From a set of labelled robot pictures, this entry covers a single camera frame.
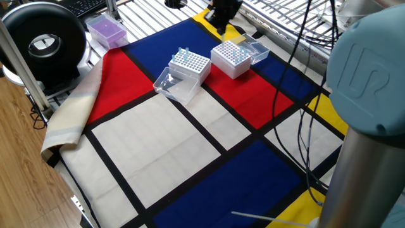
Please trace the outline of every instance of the computer keyboard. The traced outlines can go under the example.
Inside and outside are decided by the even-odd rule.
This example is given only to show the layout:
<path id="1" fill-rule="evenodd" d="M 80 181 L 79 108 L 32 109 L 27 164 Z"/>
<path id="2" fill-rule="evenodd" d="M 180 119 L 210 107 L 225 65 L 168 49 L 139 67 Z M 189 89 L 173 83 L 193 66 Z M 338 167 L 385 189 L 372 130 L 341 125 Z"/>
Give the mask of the computer keyboard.
<path id="1" fill-rule="evenodd" d="M 105 6 L 106 0 L 76 0 L 69 1 L 69 4 L 65 4 L 65 7 L 77 17 L 94 12 Z"/>

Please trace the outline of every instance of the white tip rack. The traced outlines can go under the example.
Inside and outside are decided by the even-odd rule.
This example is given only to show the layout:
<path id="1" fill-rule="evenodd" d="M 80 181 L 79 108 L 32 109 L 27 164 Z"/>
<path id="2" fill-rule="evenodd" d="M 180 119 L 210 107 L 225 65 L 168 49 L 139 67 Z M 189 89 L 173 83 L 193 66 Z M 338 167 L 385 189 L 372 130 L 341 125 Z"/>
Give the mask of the white tip rack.
<path id="1" fill-rule="evenodd" d="M 211 50 L 211 61 L 231 79 L 236 79 L 251 67 L 251 56 L 231 41 L 214 47 Z"/>
<path id="2" fill-rule="evenodd" d="M 169 67 L 197 78 L 199 85 L 201 85 L 211 71 L 211 61 L 209 58 L 188 51 L 188 49 L 179 48 L 179 52 L 169 62 Z"/>

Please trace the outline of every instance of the beige cloth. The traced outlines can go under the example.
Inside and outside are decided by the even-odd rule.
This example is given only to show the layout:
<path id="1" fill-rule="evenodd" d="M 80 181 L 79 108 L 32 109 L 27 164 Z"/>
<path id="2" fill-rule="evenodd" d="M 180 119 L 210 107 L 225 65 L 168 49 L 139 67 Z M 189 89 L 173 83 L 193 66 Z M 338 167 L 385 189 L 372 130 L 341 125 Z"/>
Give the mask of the beige cloth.
<path id="1" fill-rule="evenodd" d="M 77 144 L 96 100 L 103 71 L 101 59 L 88 76 L 69 95 L 49 120 L 41 157 L 47 162 L 52 156 L 48 149 L 64 144 Z"/>

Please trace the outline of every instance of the fabric mat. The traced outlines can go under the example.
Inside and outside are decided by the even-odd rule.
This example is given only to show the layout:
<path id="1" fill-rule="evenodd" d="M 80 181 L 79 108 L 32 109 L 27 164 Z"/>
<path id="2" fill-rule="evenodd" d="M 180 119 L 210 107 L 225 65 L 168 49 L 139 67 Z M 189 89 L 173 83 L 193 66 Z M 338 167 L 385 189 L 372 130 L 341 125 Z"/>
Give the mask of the fabric mat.
<path id="1" fill-rule="evenodd" d="M 207 11 L 108 51 L 50 119 L 42 157 L 72 188 L 95 227 L 269 225 L 231 211 L 304 223 L 309 217 L 302 210 L 319 216 L 320 209 L 302 199 L 305 174 L 293 160 L 302 163 L 297 130 L 304 111 L 304 141 L 315 118 L 311 169 L 318 178 L 332 173 L 347 127 L 326 89 L 314 113 L 305 104 L 313 102 L 317 84 L 289 66 L 272 118 L 286 63 L 270 52 L 235 80 L 212 65 L 187 105 L 153 90 L 178 47 L 210 58 L 219 45 L 219 35 L 203 19 Z M 238 35 L 229 25 L 226 40 Z M 275 140 L 276 126 L 294 159 Z M 297 205 L 303 209 L 295 210 Z"/>

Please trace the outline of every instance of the white cable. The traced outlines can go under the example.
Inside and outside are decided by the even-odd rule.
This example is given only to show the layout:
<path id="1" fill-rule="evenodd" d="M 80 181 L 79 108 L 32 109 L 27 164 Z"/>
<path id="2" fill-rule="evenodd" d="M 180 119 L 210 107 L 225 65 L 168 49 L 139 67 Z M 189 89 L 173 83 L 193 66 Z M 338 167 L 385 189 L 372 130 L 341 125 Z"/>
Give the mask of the white cable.
<path id="1" fill-rule="evenodd" d="M 307 228 L 315 228 L 315 227 L 312 227 L 312 226 L 307 225 L 307 224 L 300 224 L 298 222 L 290 222 L 290 221 L 285 221 L 285 220 L 281 220 L 281 219 L 277 219 L 277 218 L 269 218 L 269 217 L 265 217 L 265 216 L 252 215 L 252 214 L 240 213 L 240 212 L 231 212 L 231 213 L 234 214 L 234 215 L 240 215 L 240 216 L 245 216 L 245 217 L 250 217 L 250 218 L 255 218 L 255 219 L 269 220 L 269 221 L 274 221 L 274 222 L 282 222 L 282 223 L 285 223 L 285 224 L 299 225 L 299 226 L 303 226 L 303 227 L 307 227 Z"/>

